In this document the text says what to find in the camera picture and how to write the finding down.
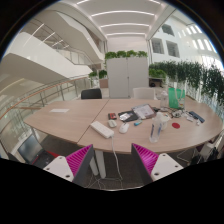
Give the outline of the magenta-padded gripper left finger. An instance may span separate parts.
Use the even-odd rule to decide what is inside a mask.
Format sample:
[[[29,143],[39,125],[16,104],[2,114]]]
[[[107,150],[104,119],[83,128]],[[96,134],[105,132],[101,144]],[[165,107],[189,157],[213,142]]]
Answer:
[[[93,156],[94,149],[90,144],[66,157],[58,156],[44,170],[81,186]]]

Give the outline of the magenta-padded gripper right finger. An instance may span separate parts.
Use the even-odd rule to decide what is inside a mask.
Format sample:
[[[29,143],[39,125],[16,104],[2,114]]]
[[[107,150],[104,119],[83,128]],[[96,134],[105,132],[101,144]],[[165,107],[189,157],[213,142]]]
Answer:
[[[182,166],[166,153],[157,153],[133,143],[131,154],[137,164],[144,185],[159,180],[182,169]]]

